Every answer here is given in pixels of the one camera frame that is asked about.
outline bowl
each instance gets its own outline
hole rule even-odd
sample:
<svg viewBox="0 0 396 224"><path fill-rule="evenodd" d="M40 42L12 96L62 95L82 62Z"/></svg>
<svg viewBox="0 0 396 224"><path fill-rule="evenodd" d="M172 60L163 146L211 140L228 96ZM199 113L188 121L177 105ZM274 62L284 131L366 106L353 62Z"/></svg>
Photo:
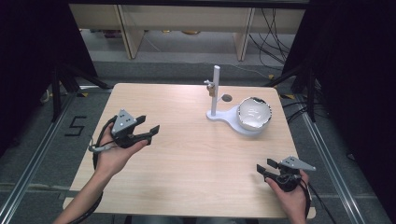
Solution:
<svg viewBox="0 0 396 224"><path fill-rule="evenodd" d="M239 124L246 130L262 131L272 117L271 107L258 97L242 101L236 110Z"/></svg>

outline gray floor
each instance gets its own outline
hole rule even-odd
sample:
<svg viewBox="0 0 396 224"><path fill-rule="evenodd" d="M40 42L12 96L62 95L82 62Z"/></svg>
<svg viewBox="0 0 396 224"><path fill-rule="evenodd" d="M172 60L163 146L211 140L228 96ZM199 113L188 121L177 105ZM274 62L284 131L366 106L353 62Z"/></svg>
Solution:
<svg viewBox="0 0 396 224"><path fill-rule="evenodd" d="M268 82L269 75L280 75L280 71L276 69L281 68L281 64L268 56L260 55L252 41L248 43L245 60L238 62L232 34L201 32L198 35L185 35L179 31L149 31L146 32L134 60L127 58L123 42L119 38L104 38L102 33L91 33L89 30L83 30L81 34L99 77L109 84L202 84L203 80L211 78L213 64L221 65L221 85L261 86ZM262 42L258 35L253 37L257 42ZM286 46L290 46L293 41L293 35L280 35L279 38ZM269 47L268 50L280 57L277 50ZM263 66L262 63L275 69ZM290 78L279 84L276 87L279 94L291 94L292 81L293 78ZM78 82L80 85L90 85L84 80ZM90 142L89 134L93 133L109 94L97 91L86 97L70 93L63 96L63 102L70 101L70 104L64 109L64 117L59 120L59 127L45 148L44 157L34 171L26 192L17 202L18 208L12 211L10 223L50 223L62 211L64 196L73 181L82 155ZM296 103L296 100L283 97L281 103L287 105ZM5 203L9 199L9 193L26 172L41 140L48 135L47 129L53 126L50 122L51 104L49 101L37 108L20 134L20 144L9 148L0 159L0 202ZM287 106L284 109L285 116L288 117L299 109L299 105ZM315 111L319 134L366 223L390 223L359 167L346 157L347 147L325 108L318 105ZM75 117L84 117L77 119L75 123L84 126L84 129L80 136L66 136L78 131L69 127ZM310 181L338 223L357 223L348 214L346 202L340 196L337 183L332 179L332 171L324 162L318 142L314 140L307 122L304 115L299 116L290 123L290 131L300 159L318 168L316 172L309 173ZM313 204L318 213L309 223L331 223L316 196L313 196ZM124 218L125 215L94 214L88 223L123 223ZM263 219L260 223L288 221Z"/></svg>

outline light wood tabletop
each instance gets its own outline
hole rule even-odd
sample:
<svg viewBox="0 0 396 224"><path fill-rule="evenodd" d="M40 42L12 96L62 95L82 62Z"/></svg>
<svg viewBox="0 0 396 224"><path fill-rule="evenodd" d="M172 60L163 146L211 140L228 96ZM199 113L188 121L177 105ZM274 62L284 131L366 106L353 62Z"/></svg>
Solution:
<svg viewBox="0 0 396 224"><path fill-rule="evenodd" d="M218 102L228 110L244 99L262 98L272 118L258 136L235 132L227 123L206 118L211 97L206 85L117 84L93 134L124 108L135 118L146 115L134 133L160 131L150 146L128 161L107 185L98 213L187 217L285 217L280 204L256 171L256 164L278 174L267 159L298 157L278 94L273 88L219 86ZM79 191L93 174L87 150L70 190ZM72 198L66 198L67 206ZM314 217L311 207L308 217Z"/></svg>

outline vertical post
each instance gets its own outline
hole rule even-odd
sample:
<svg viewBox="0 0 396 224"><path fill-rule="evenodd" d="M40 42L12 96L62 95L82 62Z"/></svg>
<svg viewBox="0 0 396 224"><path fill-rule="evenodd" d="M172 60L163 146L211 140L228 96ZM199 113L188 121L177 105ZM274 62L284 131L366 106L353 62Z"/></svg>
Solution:
<svg viewBox="0 0 396 224"><path fill-rule="evenodd" d="M216 106L218 103L218 91L219 91L219 77L220 77L220 67L215 65L215 69L213 71L213 83L215 84L215 96L212 97L212 109L210 114L212 116L216 116Z"/></svg>

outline hand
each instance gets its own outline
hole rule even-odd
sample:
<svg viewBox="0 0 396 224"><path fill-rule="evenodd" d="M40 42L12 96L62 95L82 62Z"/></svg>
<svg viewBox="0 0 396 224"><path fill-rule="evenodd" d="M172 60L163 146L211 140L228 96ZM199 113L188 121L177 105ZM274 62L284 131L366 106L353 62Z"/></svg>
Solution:
<svg viewBox="0 0 396 224"><path fill-rule="evenodd" d="M106 144L113 140L110 130L114 123L111 123L105 129L100 145ZM98 157L98 163L95 172L102 175L113 176L123 169L126 162L140 149L148 143L147 140L137 142L131 147L122 148L110 143L107 146L114 146L109 150L102 151Z"/></svg>
<svg viewBox="0 0 396 224"><path fill-rule="evenodd" d="M302 180L308 185L308 175L300 170L300 174L302 176ZM285 211L289 220L293 224L297 223L306 223L305 220L305 195L304 191L300 186L297 186L291 192L283 191L279 185L271 178L265 178L265 182L271 187L274 191L276 197L280 200L283 211Z"/></svg>

